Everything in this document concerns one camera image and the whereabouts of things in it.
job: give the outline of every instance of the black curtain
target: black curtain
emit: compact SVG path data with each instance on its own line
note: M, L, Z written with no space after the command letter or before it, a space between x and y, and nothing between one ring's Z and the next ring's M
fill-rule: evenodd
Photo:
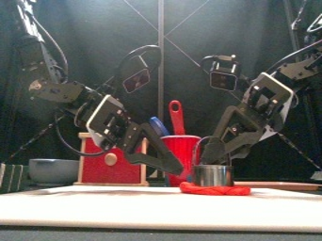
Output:
M225 108L240 102L243 92L209 87L197 67L204 56L235 55L241 73L255 79L293 50L289 23L280 0L164 0L164 105L163 123L172 132L167 105L183 104L184 129L200 137L212 134ZM53 122L53 104L30 100L29 83L17 69L12 47L10 16L0 2L1 64L1 161L6 160L30 138ZM301 1L289 1L295 16ZM320 3L306 8L300 31L319 14ZM69 79L96 88L114 74L121 58L137 47L159 43L157 0L38 0L34 17L53 36L69 63ZM303 47L303 31L297 31ZM299 93L300 104L291 110L281 133L320 164L318 90ZM138 91L126 94L124 106L136 121L157 116L157 78ZM66 141L78 148L73 120L60 122ZM78 157L69 152L50 130L12 162L29 158ZM315 168L277 136L259 142L245 159L233 160L236 178L307 179Z

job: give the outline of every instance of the table surface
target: table surface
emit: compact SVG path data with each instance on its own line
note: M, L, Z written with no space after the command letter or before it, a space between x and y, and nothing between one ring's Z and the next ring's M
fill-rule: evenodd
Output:
M0 205L1 225L322 233L322 196L267 188L203 196L176 187L72 185L1 195Z

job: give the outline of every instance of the red towel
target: red towel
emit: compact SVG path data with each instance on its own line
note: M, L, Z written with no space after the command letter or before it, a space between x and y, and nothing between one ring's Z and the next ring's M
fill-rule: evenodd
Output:
M245 196L249 194L247 186L197 186L188 182L180 183L181 193L212 195L212 196Z

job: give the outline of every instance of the red cup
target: red cup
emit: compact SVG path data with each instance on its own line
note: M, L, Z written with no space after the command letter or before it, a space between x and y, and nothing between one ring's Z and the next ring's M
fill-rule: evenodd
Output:
M191 181L191 174L192 174L192 155L193 155L193 148L201 139L196 136L165 136L160 138L164 145L167 146L168 150L173 153L176 158L183 164L183 173L180 175L173 175L165 173L167 185L169 186L179 186L181 182ZM196 165L199 164L199 155L200 155L200 148L197 147L195 153L195 160Z

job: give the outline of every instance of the wooden box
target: wooden box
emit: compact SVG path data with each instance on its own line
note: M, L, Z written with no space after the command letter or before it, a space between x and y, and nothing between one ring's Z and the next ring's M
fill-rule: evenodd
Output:
M98 153L88 133L78 133L80 150L84 153ZM141 142L140 152L147 149L147 140ZM112 148L100 156L81 156L76 185L148 185L145 182L145 166L132 165L124 158L122 151Z

